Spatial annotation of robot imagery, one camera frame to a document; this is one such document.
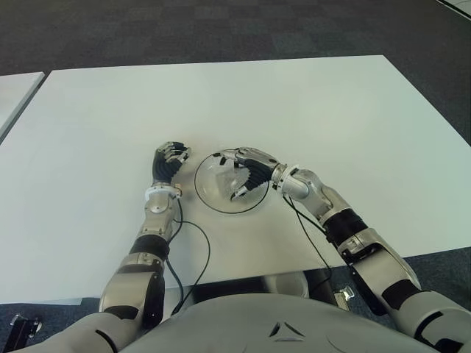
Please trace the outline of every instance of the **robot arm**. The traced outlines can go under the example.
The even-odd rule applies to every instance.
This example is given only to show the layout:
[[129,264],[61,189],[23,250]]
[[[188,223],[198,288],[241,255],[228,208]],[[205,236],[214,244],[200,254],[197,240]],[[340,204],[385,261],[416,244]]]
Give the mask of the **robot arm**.
[[181,190],[171,186],[171,179],[189,153],[190,149],[176,142],[168,142],[155,152],[153,183],[145,194],[145,221],[130,253],[108,282],[99,313],[19,352],[116,353],[132,343],[139,331],[160,323],[164,261],[169,254],[177,199],[181,196]]
[[470,347],[471,313],[439,293],[422,290],[407,262],[315,173],[287,167],[251,148],[226,150],[222,156],[250,171],[249,181],[233,198],[271,180],[276,191],[304,205],[324,227],[375,314],[389,314],[401,332],[439,352]]

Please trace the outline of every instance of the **dark floor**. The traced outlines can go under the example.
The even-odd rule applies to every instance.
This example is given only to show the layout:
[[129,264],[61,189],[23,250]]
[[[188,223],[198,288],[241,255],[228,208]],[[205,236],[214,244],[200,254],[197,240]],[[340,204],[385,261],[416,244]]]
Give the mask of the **dark floor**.
[[[471,21],[434,0],[0,1],[0,75],[365,54],[385,55],[471,143]],[[425,288],[471,309],[470,248],[408,261]],[[349,281],[334,271],[335,288]],[[17,312],[43,317],[38,342],[97,305],[0,305],[0,347]]]

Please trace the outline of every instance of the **white table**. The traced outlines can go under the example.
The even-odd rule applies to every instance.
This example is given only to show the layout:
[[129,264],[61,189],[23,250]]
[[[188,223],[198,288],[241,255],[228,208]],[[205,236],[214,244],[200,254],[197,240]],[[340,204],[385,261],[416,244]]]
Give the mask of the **white table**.
[[7,131],[43,77],[42,72],[0,76],[0,137]]
[[[194,150],[175,182],[185,218],[210,237],[203,282],[322,266],[276,193],[241,215],[198,199],[196,167],[223,148],[317,172],[402,256],[471,243],[470,147],[382,56],[53,71],[0,146],[0,302],[99,296],[167,140]],[[170,254],[184,285],[206,254],[184,226]]]

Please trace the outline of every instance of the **transparent object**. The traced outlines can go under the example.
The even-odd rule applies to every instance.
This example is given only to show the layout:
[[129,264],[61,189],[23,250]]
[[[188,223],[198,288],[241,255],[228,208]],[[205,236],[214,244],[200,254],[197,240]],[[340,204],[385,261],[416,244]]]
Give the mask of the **transparent object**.
[[221,157],[211,155],[196,170],[194,186],[201,201],[222,213],[242,213],[260,204],[268,192],[269,183],[265,182],[230,201],[232,194],[249,179],[249,171],[235,167],[232,160],[227,160],[223,165],[220,162]]

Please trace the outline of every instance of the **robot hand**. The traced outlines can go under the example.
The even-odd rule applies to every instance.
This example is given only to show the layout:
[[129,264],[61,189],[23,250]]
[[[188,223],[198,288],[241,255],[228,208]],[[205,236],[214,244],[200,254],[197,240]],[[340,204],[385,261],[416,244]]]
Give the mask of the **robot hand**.
[[190,156],[191,149],[180,142],[167,142],[155,151],[152,164],[154,183],[170,184],[174,175]]
[[225,164],[227,160],[233,160],[236,168],[243,166],[249,170],[249,179],[232,194],[231,200],[245,195],[247,191],[255,189],[264,182],[269,182],[272,179],[273,171],[279,165],[273,156],[250,147],[225,149],[213,156],[222,157],[221,165]]

